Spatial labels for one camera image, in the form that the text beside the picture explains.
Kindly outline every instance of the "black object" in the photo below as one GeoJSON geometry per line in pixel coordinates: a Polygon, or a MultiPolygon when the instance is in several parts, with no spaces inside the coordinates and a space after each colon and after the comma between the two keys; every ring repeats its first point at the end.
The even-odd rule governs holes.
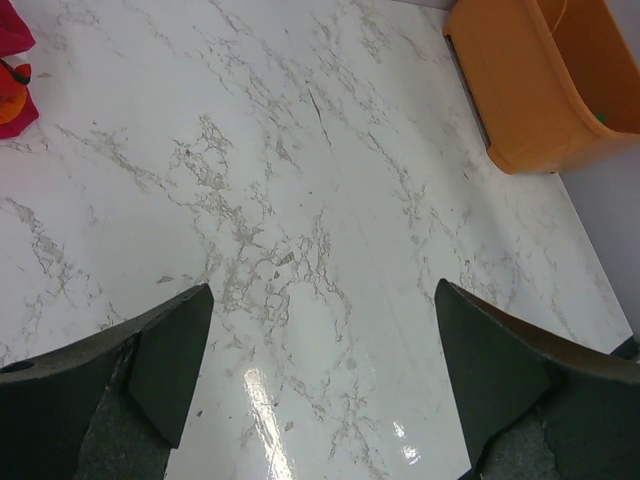
{"type": "Polygon", "coordinates": [[[193,287],[0,369],[0,478],[162,479],[180,444],[212,309],[208,285],[193,287]]]}
{"type": "Polygon", "coordinates": [[[640,478],[640,365],[523,322],[445,280],[435,302],[472,465],[462,478],[525,478],[543,467],[531,478],[640,478]],[[516,451],[513,442],[518,458],[504,455],[516,451]]]}

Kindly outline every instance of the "orange box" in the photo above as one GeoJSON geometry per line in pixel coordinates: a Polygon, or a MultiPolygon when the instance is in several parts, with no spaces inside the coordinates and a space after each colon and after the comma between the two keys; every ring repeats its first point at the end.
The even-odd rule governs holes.
{"type": "Polygon", "coordinates": [[[450,36],[504,172],[558,172],[640,142],[640,72],[604,0],[459,0],[450,36]]]}

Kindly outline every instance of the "orange bin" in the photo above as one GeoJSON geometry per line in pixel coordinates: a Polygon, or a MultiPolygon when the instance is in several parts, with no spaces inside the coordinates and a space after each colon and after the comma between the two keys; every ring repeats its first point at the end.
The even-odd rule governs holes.
{"type": "Polygon", "coordinates": [[[459,0],[443,33],[503,171],[572,170],[640,142],[640,72],[604,0],[459,0]]]}

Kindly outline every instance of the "white marble surface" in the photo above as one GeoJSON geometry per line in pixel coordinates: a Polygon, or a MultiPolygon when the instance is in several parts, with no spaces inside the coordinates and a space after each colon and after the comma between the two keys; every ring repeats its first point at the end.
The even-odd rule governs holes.
{"type": "Polygon", "coordinates": [[[0,362],[209,282],[169,479],[456,479],[441,277],[598,350],[630,335],[560,179],[489,162],[445,13],[17,8],[42,117],[0,143],[0,362]]]}

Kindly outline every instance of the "red cloth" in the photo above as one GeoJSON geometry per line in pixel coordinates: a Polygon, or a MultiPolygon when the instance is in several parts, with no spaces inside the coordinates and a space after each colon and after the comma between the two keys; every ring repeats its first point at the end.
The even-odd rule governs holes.
{"type": "MultiPolygon", "coordinates": [[[[0,58],[25,52],[35,45],[29,27],[18,16],[9,0],[0,0],[0,58]]],[[[31,122],[39,117],[27,90],[27,102],[16,118],[0,124],[0,139],[20,135],[31,122]]]]}
{"type": "Polygon", "coordinates": [[[0,58],[26,52],[36,41],[9,0],[0,0],[0,58]]]}

